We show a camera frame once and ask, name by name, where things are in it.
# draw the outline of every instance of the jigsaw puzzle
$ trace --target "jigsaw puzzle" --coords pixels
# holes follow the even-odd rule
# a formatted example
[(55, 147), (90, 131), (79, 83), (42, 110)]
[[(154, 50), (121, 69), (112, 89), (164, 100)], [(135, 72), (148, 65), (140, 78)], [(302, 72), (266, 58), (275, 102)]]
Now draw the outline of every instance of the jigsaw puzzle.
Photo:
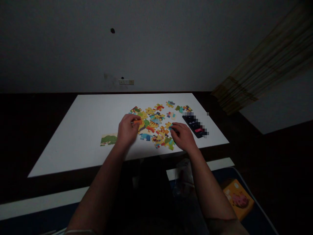
[(174, 108), (175, 103), (174, 103), (173, 101), (168, 101), (168, 102), (166, 102), (166, 105), (167, 105), (169, 108)]
[(156, 127), (158, 127), (158, 126), (155, 126), (155, 127), (153, 127), (153, 126), (147, 126), (146, 127), (146, 129), (148, 130), (148, 132), (152, 132), (152, 133), (154, 133), (155, 132), (155, 130), (156, 130)]
[[(166, 106), (169, 108), (174, 108), (175, 103), (173, 101), (167, 101)], [(162, 114), (163, 109), (164, 106), (159, 103), (154, 106), (154, 108), (146, 108), (145, 111), (142, 111), (140, 108), (135, 106), (133, 109), (131, 109), (130, 114), (139, 115), (141, 117), (140, 120), (134, 120), (134, 123), (138, 122), (140, 124), (138, 134), (140, 135), (141, 140), (152, 140), (156, 149), (160, 148), (161, 146), (167, 146), (170, 150), (174, 150), (175, 142), (172, 137), (170, 137), (170, 130), (173, 124), (167, 122), (165, 127), (161, 126), (161, 124), (162, 121), (166, 118), (176, 120), (177, 116), (174, 112), (168, 112), (166, 115), (164, 115)], [(188, 105), (177, 105), (175, 110), (180, 113), (183, 113), (184, 111), (192, 112), (192, 109)], [(116, 136), (105, 135), (103, 137), (105, 137), (105, 139), (101, 140), (101, 146), (104, 146), (105, 144), (115, 144), (117, 140), (117, 133)]]
[(147, 119), (148, 118), (148, 115), (144, 111), (141, 111), (140, 113), (138, 113), (138, 116), (140, 116), (141, 119)]
[(186, 112), (188, 112), (188, 113), (192, 112), (192, 109), (191, 109), (188, 105), (184, 106), (183, 108), (184, 108), (184, 109), (186, 110)]
[(168, 133), (170, 132), (169, 130), (166, 130), (164, 126), (160, 127), (160, 131), (163, 132), (167, 137), (168, 137)]
[(153, 135), (152, 141), (155, 142), (155, 143), (159, 143), (159, 142), (162, 141), (162, 138), (159, 135)]
[(161, 121), (159, 119), (151, 119), (150, 120), (150, 126), (155, 126), (155, 124), (157, 124), (157, 126), (159, 126), (161, 124)]
[(105, 134), (101, 137), (101, 143), (100, 146), (105, 146), (106, 144), (112, 145), (115, 144), (117, 141), (117, 133), (113, 134)]
[(161, 139), (164, 139), (165, 137), (168, 137), (164, 132), (157, 130), (156, 133), (161, 137)]
[(162, 111), (164, 109), (162, 104), (157, 104), (156, 106), (154, 106), (154, 108), (158, 111)]
[(181, 106), (177, 106), (177, 107), (175, 108), (175, 110), (178, 111), (178, 112), (180, 112), (180, 113), (183, 113), (184, 108), (181, 107)]
[(131, 109), (131, 112), (133, 112), (133, 113), (140, 113), (141, 109), (139, 109), (137, 106), (135, 106), (133, 109)]
[(154, 114), (154, 118), (157, 118), (159, 119), (160, 121), (164, 120), (165, 119), (165, 115), (164, 114), (160, 114), (159, 112), (156, 112)]
[(175, 113), (172, 113), (172, 112), (168, 112), (166, 114), (166, 117), (171, 118), (172, 120), (176, 120), (176, 115)]
[(147, 113), (148, 115), (153, 115), (153, 114), (154, 114), (154, 110), (149, 107), (149, 108), (146, 109), (146, 113)]
[(141, 134), (139, 134), (139, 135), (141, 136), (141, 137), (140, 137), (141, 140), (146, 139), (146, 141), (150, 141), (151, 138), (152, 138), (152, 135), (145, 134), (145, 133), (141, 133)]
[(175, 142), (172, 139), (172, 137), (170, 137), (170, 138), (166, 137), (164, 140), (164, 143), (162, 143), (162, 146), (167, 146), (170, 150), (174, 150), (173, 145), (175, 145)]
[(166, 127), (167, 129), (171, 130), (171, 127), (170, 127), (170, 126), (172, 126), (173, 124), (171, 124), (170, 122), (168, 122), (168, 123), (166, 123), (165, 125), (166, 125), (165, 127)]
[(147, 128), (147, 126), (150, 125), (150, 122), (149, 122), (148, 120), (144, 120), (143, 122), (144, 122), (144, 126), (145, 126), (146, 128)]

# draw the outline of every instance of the forearm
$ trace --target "forearm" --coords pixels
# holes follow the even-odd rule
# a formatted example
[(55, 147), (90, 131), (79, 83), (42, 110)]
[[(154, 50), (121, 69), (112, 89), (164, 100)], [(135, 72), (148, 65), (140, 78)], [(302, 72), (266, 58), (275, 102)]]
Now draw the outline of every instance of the forearm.
[(67, 229), (103, 234), (117, 190), (127, 148), (116, 144), (76, 209)]
[(207, 219), (236, 219), (236, 214), (225, 197), (200, 150), (188, 151), (195, 189), (202, 213)]

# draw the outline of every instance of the white table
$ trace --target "white table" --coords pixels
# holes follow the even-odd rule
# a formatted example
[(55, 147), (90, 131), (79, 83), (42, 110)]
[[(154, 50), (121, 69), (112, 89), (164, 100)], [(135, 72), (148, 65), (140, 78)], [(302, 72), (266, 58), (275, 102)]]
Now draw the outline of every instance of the white table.
[[(167, 101), (173, 101), (174, 108), (166, 106)], [(165, 107), (160, 113), (166, 116), (174, 112), (175, 122), (182, 123), (185, 123), (183, 114), (175, 107), (189, 105), (209, 131), (207, 138), (195, 137), (199, 148), (228, 143), (192, 93), (78, 95), (28, 177), (101, 165), (113, 148), (113, 145), (100, 146), (101, 136), (116, 133), (120, 120), (133, 107), (144, 111), (158, 103)], [(174, 122), (166, 117), (162, 126), (168, 121)], [(179, 151), (176, 145), (173, 151), (166, 146), (156, 149), (152, 141), (140, 140), (137, 136), (126, 160)]]

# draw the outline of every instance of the hand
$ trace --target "hand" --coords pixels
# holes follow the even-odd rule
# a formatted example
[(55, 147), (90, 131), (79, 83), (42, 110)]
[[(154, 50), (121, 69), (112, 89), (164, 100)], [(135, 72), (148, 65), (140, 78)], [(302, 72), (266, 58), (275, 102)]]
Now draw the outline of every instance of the hand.
[(118, 125), (117, 141), (115, 145), (121, 147), (130, 147), (136, 140), (139, 122), (130, 123), (134, 119), (140, 120), (141, 117), (134, 114), (125, 114)]
[(171, 128), (174, 128), (179, 132), (177, 134), (171, 129), (172, 138), (179, 148), (185, 150), (186, 152), (198, 149), (193, 134), (186, 124), (173, 122)]

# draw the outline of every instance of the left hand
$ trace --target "left hand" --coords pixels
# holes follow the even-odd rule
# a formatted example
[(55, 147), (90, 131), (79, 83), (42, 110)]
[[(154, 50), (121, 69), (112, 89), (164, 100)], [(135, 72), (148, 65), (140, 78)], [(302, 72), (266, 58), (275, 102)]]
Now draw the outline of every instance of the left hand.
[(134, 114), (125, 114), (118, 125), (116, 145), (121, 147), (130, 147), (136, 140), (139, 123), (130, 123), (134, 119), (141, 119), (140, 116)]

